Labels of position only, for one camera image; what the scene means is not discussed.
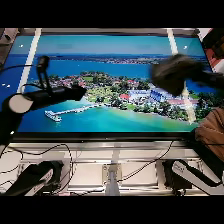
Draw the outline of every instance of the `large display screen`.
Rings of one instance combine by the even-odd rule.
[[[32,36],[17,37],[5,67],[25,64],[32,40]],[[211,71],[198,38],[176,37],[175,42],[180,53]],[[150,82],[151,64],[172,55],[168,37],[41,36],[33,63],[42,55],[50,57],[47,72],[52,87],[80,85],[87,93],[79,102],[29,112],[19,132],[189,132],[219,103],[214,89],[187,81],[196,115],[190,124],[182,97],[175,98]],[[16,68],[0,76],[0,103],[17,91],[22,72],[23,68]],[[27,83],[39,84],[35,68]]]

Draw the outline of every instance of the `television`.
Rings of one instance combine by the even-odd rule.
[[[16,38],[5,68],[26,63],[33,38]],[[197,37],[175,36],[175,42],[179,53],[201,61],[206,71],[212,71]],[[87,93],[81,101],[25,114],[16,142],[179,138],[197,127],[218,104],[214,89],[187,81],[196,115],[190,123],[183,98],[150,82],[150,66],[172,55],[167,36],[42,35],[33,64],[42,55],[50,57],[47,73],[52,87],[80,85]],[[0,103],[19,91],[23,70],[19,67],[2,73]],[[30,69],[27,83],[39,84],[35,67]],[[36,90],[34,86],[25,88],[26,92]]]

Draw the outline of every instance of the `white light strip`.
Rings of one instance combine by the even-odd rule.
[[[41,30],[42,30],[42,28],[36,28],[35,36],[34,36],[33,41],[31,43],[29,55],[28,55],[27,60],[26,60],[26,65],[31,65],[33,63],[33,59],[34,59],[36,49],[37,49],[37,44],[38,44],[38,41],[39,41],[40,36],[41,36]],[[24,67],[23,73],[22,73],[22,76],[21,76],[21,79],[20,79],[19,87],[17,89],[17,93],[20,93],[21,86],[26,84],[29,73],[30,73],[30,68],[31,68],[30,66]]]
[[[172,54],[173,55],[178,54],[176,41],[175,41],[175,38],[173,36],[173,30],[171,28],[167,28],[167,34],[168,34],[168,38],[169,38],[169,41],[170,41]],[[187,87],[186,87],[186,81],[184,83],[184,90],[182,92],[182,96],[184,98],[184,104],[185,104],[186,112],[187,112],[187,115],[188,115],[188,121],[189,121],[190,124],[192,124],[196,120],[196,117],[195,117],[195,113],[194,113],[192,103],[188,99],[189,93],[188,93],[188,90],[187,90]]]

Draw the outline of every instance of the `brown jacket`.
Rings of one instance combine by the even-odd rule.
[[[215,108],[195,129],[195,138],[206,144],[223,144],[223,145],[206,145],[216,156],[224,161],[224,109]]]

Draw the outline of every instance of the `blue sky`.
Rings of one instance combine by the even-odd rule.
[[[11,53],[27,54],[32,36],[16,39]],[[196,38],[175,38],[178,51],[188,55],[203,56],[199,40]],[[81,36],[54,35],[41,36],[36,53],[38,54],[165,54],[171,55],[168,37],[157,36]]]

